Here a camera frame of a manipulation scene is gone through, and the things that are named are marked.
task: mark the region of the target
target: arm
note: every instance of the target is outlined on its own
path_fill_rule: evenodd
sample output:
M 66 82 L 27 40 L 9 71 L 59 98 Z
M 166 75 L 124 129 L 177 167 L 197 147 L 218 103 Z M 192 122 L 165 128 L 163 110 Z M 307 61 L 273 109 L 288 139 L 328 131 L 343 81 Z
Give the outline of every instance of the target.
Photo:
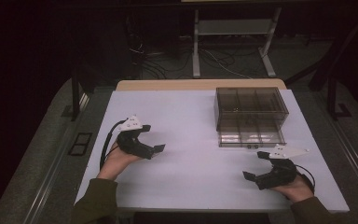
M 97 177 L 91 179 L 89 187 L 72 211 L 71 223 L 96 223 L 100 219 L 115 220 L 117 210 L 115 182 L 117 176 L 139 157 L 123 152 L 117 144 L 108 156 Z
M 327 211 L 299 175 L 292 183 L 273 188 L 273 190 L 282 193 L 293 203 L 290 208 L 298 224 L 342 223 Z

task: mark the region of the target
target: white table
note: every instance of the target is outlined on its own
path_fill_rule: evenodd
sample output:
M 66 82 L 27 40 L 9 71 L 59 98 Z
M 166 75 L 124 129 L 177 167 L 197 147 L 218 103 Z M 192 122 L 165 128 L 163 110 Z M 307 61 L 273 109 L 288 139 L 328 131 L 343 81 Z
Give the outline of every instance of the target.
M 328 210 L 349 211 L 294 95 L 289 90 L 281 90 L 281 94 L 289 110 L 282 126 L 287 146 L 310 149 L 310 154 L 292 161 L 312 172 L 315 194 Z M 244 179 L 242 171 L 262 175 L 271 169 L 269 161 L 257 158 L 257 150 L 218 146 L 214 95 L 215 90 L 114 91 L 76 200 L 99 172 L 103 143 L 112 126 L 136 114 L 143 124 L 151 125 L 149 133 L 141 133 L 140 141 L 166 147 L 151 161 L 137 161 L 118 177 L 121 211 L 270 213 L 288 209 L 289 202 L 281 194 L 259 190 Z M 115 130 L 111 144 L 117 135 Z

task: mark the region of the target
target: hand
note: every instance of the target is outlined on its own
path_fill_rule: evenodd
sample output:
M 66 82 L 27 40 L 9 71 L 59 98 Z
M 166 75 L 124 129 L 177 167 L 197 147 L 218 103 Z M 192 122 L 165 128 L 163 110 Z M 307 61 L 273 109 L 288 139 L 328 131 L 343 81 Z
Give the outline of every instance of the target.
M 307 183 L 301 176 L 296 176 L 296 179 L 287 185 L 272 188 L 286 196 L 292 203 L 304 201 L 313 197 L 313 193 L 308 187 Z
M 115 142 L 97 178 L 116 180 L 117 176 L 121 174 L 128 165 L 141 159 L 140 157 L 122 151 Z

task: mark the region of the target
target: sleeve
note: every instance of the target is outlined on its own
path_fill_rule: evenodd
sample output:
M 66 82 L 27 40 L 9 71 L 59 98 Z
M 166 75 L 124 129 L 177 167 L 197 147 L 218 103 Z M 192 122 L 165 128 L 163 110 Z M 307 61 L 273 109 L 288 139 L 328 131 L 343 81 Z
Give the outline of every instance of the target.
M 337 224 L 343 223 L 337 216 L 331 214 L 318 198 L 294 203 L 291 206 L 295 221 L 298 224 Z
M 112 180 L 91 179 L 85 195 L 74 206 L 71 223 L 97 223 L 102 218 L 114 218 L 116 189 L 117 183 Z

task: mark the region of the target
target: transparent container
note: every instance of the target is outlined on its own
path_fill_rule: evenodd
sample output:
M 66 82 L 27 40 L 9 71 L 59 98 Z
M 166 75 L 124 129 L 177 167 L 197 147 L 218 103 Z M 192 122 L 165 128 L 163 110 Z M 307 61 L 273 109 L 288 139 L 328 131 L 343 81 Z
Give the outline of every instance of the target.
M 217 88 L 214 104 L 220 147 L 284 145 L 289 112 L 278 88 Z

